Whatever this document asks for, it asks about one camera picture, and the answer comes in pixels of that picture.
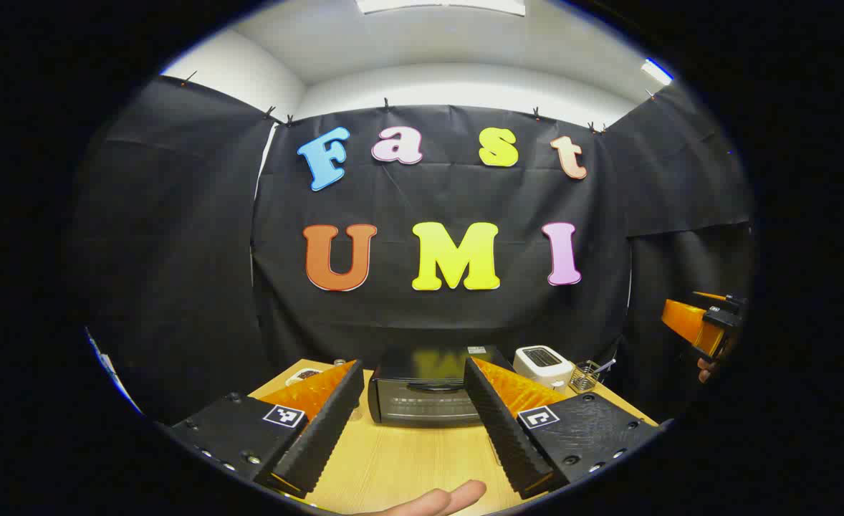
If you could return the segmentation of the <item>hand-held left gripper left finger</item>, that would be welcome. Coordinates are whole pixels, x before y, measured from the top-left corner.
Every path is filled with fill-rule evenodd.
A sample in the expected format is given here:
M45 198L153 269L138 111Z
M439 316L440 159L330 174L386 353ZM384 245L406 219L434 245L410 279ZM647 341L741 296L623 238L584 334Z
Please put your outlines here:
M305 497L359 405L363 379L362 361L349 360L258 398L229 393L166 432L232 476Z

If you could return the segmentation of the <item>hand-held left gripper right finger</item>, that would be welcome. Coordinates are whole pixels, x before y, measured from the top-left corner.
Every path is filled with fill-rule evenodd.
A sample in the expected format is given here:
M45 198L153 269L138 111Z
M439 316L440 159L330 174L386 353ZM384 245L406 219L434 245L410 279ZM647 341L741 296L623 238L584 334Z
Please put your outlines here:
M477 357L466 359L464 388L524 500L585 484L665 430L595 392L564 396Z

